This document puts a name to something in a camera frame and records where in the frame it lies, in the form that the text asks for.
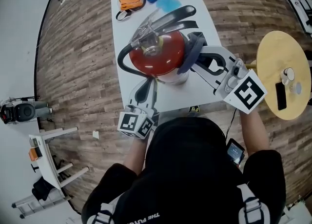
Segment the white cup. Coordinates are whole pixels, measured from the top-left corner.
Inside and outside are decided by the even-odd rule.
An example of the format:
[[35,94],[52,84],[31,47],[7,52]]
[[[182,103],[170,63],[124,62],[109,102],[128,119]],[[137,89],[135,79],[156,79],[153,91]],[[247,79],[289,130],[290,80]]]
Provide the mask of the white cup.
[[284,85],[287,85],[289,81],[294,80],[294,71],[292,68],[286,68],[281,72],[281,79]]
[[294,82],[293,84],[290,85],[289,89],[293,94],[300,95],[302,91],[301,83]]

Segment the black phone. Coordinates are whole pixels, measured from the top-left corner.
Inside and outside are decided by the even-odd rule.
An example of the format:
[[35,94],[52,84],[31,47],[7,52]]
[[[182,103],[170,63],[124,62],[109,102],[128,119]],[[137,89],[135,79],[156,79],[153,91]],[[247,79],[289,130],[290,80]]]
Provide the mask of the black phone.
[[282,82],[278,82],[275,84],[276,87],[276,95],[277,95],[277,108],[278,110],[286,109],[286,91],[285,85]]
[[239,166],[241,161],[244,159],[245,149],[233,138],[231,138],[226,145],[227,153],[230,157],[230,160],[234,162],[236,166]]

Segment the white table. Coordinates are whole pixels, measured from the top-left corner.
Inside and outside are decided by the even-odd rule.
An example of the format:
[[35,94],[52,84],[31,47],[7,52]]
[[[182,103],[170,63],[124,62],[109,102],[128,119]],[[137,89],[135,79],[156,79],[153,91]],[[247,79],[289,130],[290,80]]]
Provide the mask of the white table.
[[40,172],[41,172],[43,178],[49,184],[53,185],[57,189],[61,189],[62,187],[64,187],[68,183],[72,182],[74,179],[83,175],[85,172],[89,171],[89,168],[85,167],[82,170],[80,170],[79,172],[77,172],[76,174],[74,174],[71,177],[67,178],[66,180],[60,182],[58,180],[59,173],[70,168],[70,167],[72,167],[73,164],[72,163],[67,164],[66,166],[57,170],[55,168],[55,165],[54,165],[54,162],[52,159],[52,155],[50,153],[49,146],[45,143],[45,140],[49,139],[49,138],[56,137],[56,136],[75,132],[77,130],[78,130],[77,127],[66,129],[66,130],[63,130],[63,128],[59,128],[59,129],[55,129],[55,130],[42,132],[42,133],[39,133],[37,135],[29,135],[30,139],[37,139],[39,149],[42,153],[42,157],[37,159],[37,165],[40,169]]
[[[215,29],[214,23],[209,15],[207,7],[203,0],[179,0],[182,6],[192,5],[197,12],[192,17],[186,20],[195,20],[198,29],[184,29],[181,32],[184,35],[193,31],[203,32],[208,45],[221,46],[220,39]],[[139,11],[134,12],[128,19],[117,21],[115,16],[119,11],[117,5],[118,0],[111,0],[112,3],[112,21],[113,21],[113,35],[115,56],[118,57],[119,52],[125,47],[135,30],[142,23],[142,21],[153,11],[156,10],[156,3],[146,5]],[[125,65],[134,68],[130,61],[129,55],[124,59]],[[121,90],[122,102],[125,106],[129,102],[129,95],[132,89],[141,82],[144,78],[130,74],[123,71],[117,65],[119,85]],[[197,73],[190,72],[189,78],[182,85],[168,85],[158,83],[157,102],[155,108],[159,112],[175,110],[193,105],[201,105],[210,102],[221,101],[221,97],[213,95],[213,88],[208,85]]]

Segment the person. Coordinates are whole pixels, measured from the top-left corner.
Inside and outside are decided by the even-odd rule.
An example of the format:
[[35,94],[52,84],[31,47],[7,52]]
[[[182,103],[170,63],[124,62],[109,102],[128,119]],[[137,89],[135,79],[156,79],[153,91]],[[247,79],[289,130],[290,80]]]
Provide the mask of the person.
[[[286,201],[281,156],[270,150],[257,110],[240,112],[240,119],[249,156],[243,173],[230,162],[225,136],[214,122],[176,118],[157,127],[146,156],[147,139],[133,140],[123,164],[112,165],[90,194],[82,222],[234,224],[244,207],[237,186],[246,183],[268,207],[270,223],[278,223]],[[108,221],[96,222],[111,202]]]

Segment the round wooden table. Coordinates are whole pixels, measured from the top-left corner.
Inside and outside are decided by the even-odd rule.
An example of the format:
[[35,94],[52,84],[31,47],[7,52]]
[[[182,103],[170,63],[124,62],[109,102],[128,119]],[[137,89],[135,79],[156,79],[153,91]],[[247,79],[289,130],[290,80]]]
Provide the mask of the round wooden table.
[[[278,110],[275,84],[281,82],[280,73],[288,67],[293,68],[293,82],[301,83],[302,91],[300,95],[292,93],[292,82],[289,82],[285,86],[287,107]],[[310,99],[311,74],[306,55],[297,41],[282,31],[268,33],[258,47],[256,71],[268,91],[265,101],[270,110],[285,120],[300,116]]]

